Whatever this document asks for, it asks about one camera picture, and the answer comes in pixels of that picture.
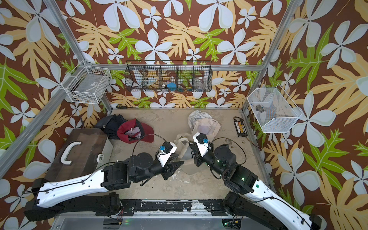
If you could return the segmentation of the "cream pink baseball cap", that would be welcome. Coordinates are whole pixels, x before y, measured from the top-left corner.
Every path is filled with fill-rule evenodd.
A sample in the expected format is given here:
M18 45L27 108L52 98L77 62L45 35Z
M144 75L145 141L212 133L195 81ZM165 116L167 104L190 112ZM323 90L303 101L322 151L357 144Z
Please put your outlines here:
M221 126L218 121L212 118L202 118L194 122L192 136L196 133L203 133L207 139L212 142L219 133Z

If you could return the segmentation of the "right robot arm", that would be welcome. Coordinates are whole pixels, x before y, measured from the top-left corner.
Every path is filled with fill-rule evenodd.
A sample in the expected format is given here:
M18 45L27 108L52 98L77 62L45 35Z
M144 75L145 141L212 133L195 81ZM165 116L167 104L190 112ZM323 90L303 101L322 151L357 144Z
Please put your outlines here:
M236 155L227 145L216 148L213 144L189 144L194 164L206 164L220 175L231 190L224 199L227 212L236 216L248 216L259 223L277 230L320 230L322 219L308 215L290 205L253 172L236 162Z

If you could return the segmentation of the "black baseball cap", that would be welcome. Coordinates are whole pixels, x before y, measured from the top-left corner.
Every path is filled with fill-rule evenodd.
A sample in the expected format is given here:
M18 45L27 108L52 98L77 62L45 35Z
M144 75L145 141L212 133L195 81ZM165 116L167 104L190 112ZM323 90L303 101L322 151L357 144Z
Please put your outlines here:
M127 120L122 115L111 115L99 120L94 128L101 129L110 140L118 140L117 131L125 122Z

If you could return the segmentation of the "maroon baseball cap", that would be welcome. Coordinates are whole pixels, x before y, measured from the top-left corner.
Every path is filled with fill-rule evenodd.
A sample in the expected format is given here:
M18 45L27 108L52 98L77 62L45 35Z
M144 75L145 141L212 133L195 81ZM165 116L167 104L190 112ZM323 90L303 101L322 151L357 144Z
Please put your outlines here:
M154 130L151 126L140 122L138 119L132 119L123 123L117 130L118 138L128 144L138 140L153 143Z

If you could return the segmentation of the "beige baseball cap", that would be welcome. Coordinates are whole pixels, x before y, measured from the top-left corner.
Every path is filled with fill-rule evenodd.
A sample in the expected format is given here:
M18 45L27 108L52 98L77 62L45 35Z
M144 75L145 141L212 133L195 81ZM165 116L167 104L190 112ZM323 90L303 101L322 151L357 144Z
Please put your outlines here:
M193 137L189 133L182 133L178 134L174 141L174 144L177 146L175 153L179 154L178 160L184 161L180 168L187 175L194 175L202 171L202 168L194 164L194 159L192 158L192 149L189 146L192 140Z

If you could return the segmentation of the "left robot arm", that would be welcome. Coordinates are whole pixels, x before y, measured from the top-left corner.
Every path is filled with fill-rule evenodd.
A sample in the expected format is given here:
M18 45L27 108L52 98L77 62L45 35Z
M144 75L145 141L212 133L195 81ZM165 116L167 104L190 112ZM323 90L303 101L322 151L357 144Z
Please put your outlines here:
M29 221L41 221L70 212L95 212L111 216L122 210L117 190L131 183L145 184L156 175L168 180L184 162L176 161L178 154L169 154L165 165L146 153L133 155L89 175L61 182L35 180L32 193L35 199L27 202L24 215Z

